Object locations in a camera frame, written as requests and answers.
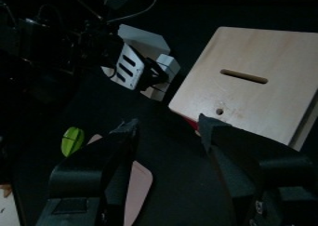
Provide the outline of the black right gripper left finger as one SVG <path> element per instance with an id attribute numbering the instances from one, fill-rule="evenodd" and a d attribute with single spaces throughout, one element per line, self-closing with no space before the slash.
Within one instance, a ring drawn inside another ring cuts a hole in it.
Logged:
<path id="1" fill-rule="evenodd" d="M 137 141 L 139 121 L 132 119 L 64 158 L 49 176 L 36 226 L 124 225 Z"/>

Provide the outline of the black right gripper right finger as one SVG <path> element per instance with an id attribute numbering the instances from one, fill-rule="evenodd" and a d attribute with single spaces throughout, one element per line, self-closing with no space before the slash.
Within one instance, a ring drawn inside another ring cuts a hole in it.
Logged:
<path id="1" fill-rule="evenodd" d="M 217 219 L 225 226 L 318 226 L 318 172 L 284 144 L 199 117 L 216 175 Z"/>

